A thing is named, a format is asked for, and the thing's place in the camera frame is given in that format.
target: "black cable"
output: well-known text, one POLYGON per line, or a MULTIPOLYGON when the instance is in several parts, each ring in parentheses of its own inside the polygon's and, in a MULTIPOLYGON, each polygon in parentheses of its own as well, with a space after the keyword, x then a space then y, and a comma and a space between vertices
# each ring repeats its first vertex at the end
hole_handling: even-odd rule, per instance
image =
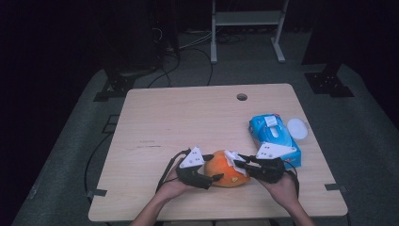
POLYGON ((164 183, 171 182, 171 181, 175 181, 175 180, 178 179, 178 178, 179 178, 179 177, 175 177, 175 178, 173 178, 173 179, 170 179, 170 180, 165 181, 164 183))
POLYGON ((176 161, 176 158, 177 158, 179 155, 181 155, 181 154, 188 155, 188 154, 190 153, 190 151, 191 151, 191 150, 189 150, 189 149, 188 149, 188 150, 185 150, 185 151, 181 151, 181 152, 179 152, 179 153, 176 153, 176 155, 174 155, 174 156, 170 159, 170 161, 169 161, 167 167, 165 168, 164 174, 162 175, 161 179, 160 179, 159 182, 158 182, 158 186, 157 186, 156 189, 155 189, 155 193, 156 193, 156 192, 159 190, 159 188, 161 188, 161 186, 166 182, 166 181, 165 181, 165 178, 167 178, 167 176, 168 176, 168 174, 169 174, 169 171, 170 171, 170 169, 171 169, 172 166, 173 166, 173 163, 176 161))
MULTIPOLYGON (((93 158, 94 154, 97 153, 97 151, 99 150, 99 148, 101 147, 101 145, 114 133, 109 133, 107 134, 101 141, 100 143, 96 146, 96 148, 91 152, 90 158, 88 159, 87 163, 86 163, 86 168, 85 168, 85 176, 84 176, 84 184, 85 184, 85 191, 86 194, 88 194, 88 166, 90 165, 91 159, 93 158)), ((90 197, 86 196, 88 198, 88 202, 91 204, 92 200, 90 199, 90 197)), ((112 226, 110 223, 105 222, 106 225, 108 226, 112 226)))
POLYGON ((350 219, 349 212, 346 214, 346 220, 347 220, 348 226, 351 226, 352 225, 352 221, 350 219))
POLYGON ((298 173, 296 172, 296 168, 294 167, 293 164, 291 164, 290 162, 285 161, 285 160, 284 160, 283 162, 285 162, 285 163, 287 163, 288 165, 290 165, 290 166, 293 168, 293 170, 295 171, 295 175, 298 176, 298 173))
POLYGON ((177 64, 176 64, 176 66, 175 66, 173 69, 171 69, 171 70, 168 71, 168 72, 166 72, 165 70, 163 70, 164 73, 161 74, 161 75, 159 75, 159 76, 156 77, 155 79, 153 79, 153 80, 150 82, 150 84, 147 86, 147 89, 150 88, 150 87, 152 86, 152 84, 153 84, 154 82, 156 82, 156 80, 160 79, 160 78, 163 77, 163 76, 166 76, 166 77, 168 78, 169 85, 171 86, 171 84, 170 84, 170 78, 168 77, 168 74, 171 73, 171 72, 173 72, 173 71, 175 71, 175 70, 179 67, 179 65, 180 65, 180 60, 178 59, 177 64))
POLYGON ((231 45, 231 44, 235 44, 241 41, 244 41, 247 39, 247 35, 246 34, 241 34, 241 36, 243 36, 243 38, 241 39, 240 37, 238 37, 238 35, 232 35, 229 33, 222 33, 220 35, 217 36, 217 43, 218 44, 223 44, 223 45, 231 45))
POLYGON ((197 49, 197 48, 183 48, 182 51, 186 51, 186 50, 196 50, 196 51, 200 51, 203 54, 205 54, 205 56, 208 58, 209 64, 211 65, 211 73, 209 75, 208 78, 208 82, 206 83, 206 86, 209 86, 209 84, 211 83, 211 79, 212 79, 212 75, 214 73, 214 65, 212 64, 211 58, 205 53, 205 51, 197 49))

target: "shelf leg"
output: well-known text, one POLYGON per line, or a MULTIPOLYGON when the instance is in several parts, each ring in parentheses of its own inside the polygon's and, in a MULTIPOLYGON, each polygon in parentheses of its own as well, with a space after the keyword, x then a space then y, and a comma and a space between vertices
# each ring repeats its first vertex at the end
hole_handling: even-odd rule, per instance
POLYGON ((279 63, 285 62, 284 54, 282 53, 281 48, 279 47, 279 38, 281 36, 282 27, 284 25, 285 14, 287 13, 288 3, 289 3, 289 0, 284 1, 284 5, 282 7, 282 11, 279 16, 279 25, 277 26, 276 37, 271 39, 273 48, 275 49, 279 63))

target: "blue tissue box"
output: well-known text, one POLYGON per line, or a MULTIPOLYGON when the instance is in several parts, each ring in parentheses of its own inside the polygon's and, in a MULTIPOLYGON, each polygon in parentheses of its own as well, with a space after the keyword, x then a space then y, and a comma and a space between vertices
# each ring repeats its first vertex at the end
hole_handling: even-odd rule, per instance
MULTIPOLYGON (((281 159, 291 163, 295 168, 301 166, 301 151, 278 114, 265 114, 253 117, 249 121, 248 130, 258 150, 264 142, 295 147, 296 151, 294 153, 285 154, 281 156, 281 159)), ((290 164, 285 163, 286 169, 291 167, 290 164)))

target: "dark background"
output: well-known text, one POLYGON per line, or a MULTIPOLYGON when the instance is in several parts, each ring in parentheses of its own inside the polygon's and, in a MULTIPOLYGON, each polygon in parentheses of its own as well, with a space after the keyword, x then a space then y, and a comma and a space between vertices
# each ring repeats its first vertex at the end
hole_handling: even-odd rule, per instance
MULTIPOLYGON (((88 8, 86 1, 0 1, 2 225, 15 217, 102 62, 116 68, 152 67, 159 46, 144 39, 152 35, 151 27, 175 22, 180 32, 210 28, 210 0, 176 1, 176 17, 163 14, 166 7, 154 1, 110 2, 89 2, 88 8), (132 11, 132 17, 124 18, 128 22, 115 15, 121 5, 132 11)), ((280 7, 276 1, 231 2, 236 10, 280 7)), ((218 8, 229 3, 220 0, 218 8)), ((291 0, 284 30, 313 28, 303 63, 339 57, 361 75, 399 127, 397 9, 391 1, 291 0)))

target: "white lid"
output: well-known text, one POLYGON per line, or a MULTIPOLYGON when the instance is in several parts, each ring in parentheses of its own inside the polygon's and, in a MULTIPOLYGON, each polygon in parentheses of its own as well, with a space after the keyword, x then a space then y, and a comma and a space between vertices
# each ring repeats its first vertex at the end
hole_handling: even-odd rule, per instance
POLYGON ((301 119, 290 119, 287 123, 288 131, 294 139, 303 139, 308 136, 308 128, 301 119))

